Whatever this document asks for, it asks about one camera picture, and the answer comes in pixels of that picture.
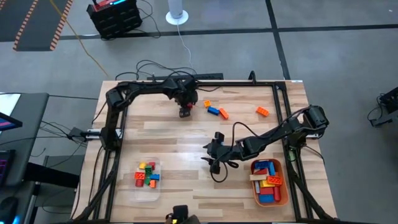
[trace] white base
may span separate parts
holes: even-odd
[[[182,17],[181,18],[179,18],[179,19],[174,19],[173,17],[172,17],[172,15],[171,15],[171,13],[170,12],[168,12],[167,14],[166,14],[166,21],[169,23],[169,24],[172,24],[172,25],[181,25],[181,24],[184,24],[185,22],[187,22],[188,21],[188,18],[189,18],[189,15],[188,15],[188,13],[185,11],[185,10],[183,10],[182,11]]]

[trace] keyboard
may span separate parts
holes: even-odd
[[[0,150],[0,187],[6,182],[15,150]]]

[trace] yellow cable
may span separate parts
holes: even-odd
[[[83,47],[83,50],[86,52],[87,56],[89,56],[91,59],[93,59],[93,61],[99,66],[99,68],[105,73],[105,75],[109,78],[110,75],[105,71],[105,69],[102,67],[102,65],[97,62],[97,60],[95,60],[95,58],[93,56],[91,56],[87,49],[85,48],[83,42],[81,41],[81,39],[79,38],[79,36],[77,35],[77,33],[75,32],[75,30],[72,28],[72,26],[69,24],[67,18],[65,16],[62,15],[62,12],[59,10],[59,8],[55,5],[55,3],[53,2],[53,0],[50,0],[50,3],[52,5],[52,7],[54,7],[54,9],[57,11],[57,13],[61,16],[61,18],[64,18],[64,20],[67,22],[68,27],[72,30],[73,34],[76,36],[76,38],[79,40],[81,47]]]

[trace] white cable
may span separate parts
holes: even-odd
[[[191,65],[191,68],[193,69],[193,65],[192,65],[192,61],[191,61],[191,59],[192,59],[191,51],[190,51],[189,48],[185,45],[184,40],[182,39],[182,36],[181,36],[181,34],[180,34],[180,28],[179,28],[179,26],[178,26],[178,23],[180,23],[180,19],[179,19],[178,22],[177,22],[177,31],[178,31],[178,35],[180,36],[180,39],[181,39],[181,41],[182,41],[182,45],[184,45],[185,49],[188,50],[188,53],[189,53],[189,64]]]

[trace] computer screen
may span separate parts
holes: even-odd
[[[22,127],[22,122],[0,112],[0,131]]]

